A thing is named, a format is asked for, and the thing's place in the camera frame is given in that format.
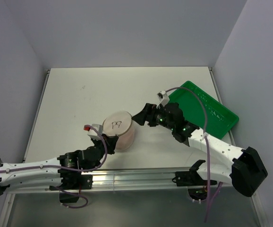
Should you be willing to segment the round mesh laundry bag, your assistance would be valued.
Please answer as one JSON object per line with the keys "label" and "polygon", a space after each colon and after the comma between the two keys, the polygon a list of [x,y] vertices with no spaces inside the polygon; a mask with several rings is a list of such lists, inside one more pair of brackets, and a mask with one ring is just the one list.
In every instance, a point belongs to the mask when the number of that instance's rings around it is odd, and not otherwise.
{"label": "round mesh laundry bag", "polygon": [[118,136],[116,151],[128,149],[135,139],[135,127],[132,115],[127,111],[118,111],[103,121],[103,132],[108,136]]}

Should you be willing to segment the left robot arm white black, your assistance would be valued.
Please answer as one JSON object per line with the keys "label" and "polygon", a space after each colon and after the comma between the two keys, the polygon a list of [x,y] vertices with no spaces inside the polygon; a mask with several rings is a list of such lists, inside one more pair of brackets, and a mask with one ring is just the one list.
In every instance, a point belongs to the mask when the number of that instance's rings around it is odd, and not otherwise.
{"label": "left robot arm white black", "polygon": [[5,191],[34,186],[75,189],[83,172],[97,170],[108,154],[115,153],[118,139],[118,136],[103,134],[98,140],[92,139],[93,145],[84,150],[32,163],[5,163],[0,158],[0,196]]}

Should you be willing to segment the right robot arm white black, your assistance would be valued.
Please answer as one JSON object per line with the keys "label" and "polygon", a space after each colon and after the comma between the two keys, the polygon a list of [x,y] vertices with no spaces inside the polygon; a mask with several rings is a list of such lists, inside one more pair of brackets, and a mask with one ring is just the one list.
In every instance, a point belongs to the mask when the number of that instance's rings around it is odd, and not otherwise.
{"label": "right robot arm white black", "polygon": [[141,126],[147,123],[150,127],[160,125],[167,128],[179,143],[210,154],[221,162],[212,165],[202,159],[196,161],[189,170],[175,173],[172,181],[177,186],[215,185],[222,182],[231,184],[240,194],[251,197],[268,176],[254,148],[235,147],[204,133],[203,129],[185,120],[178,103],[165,106],[147,103],[132,120]]}

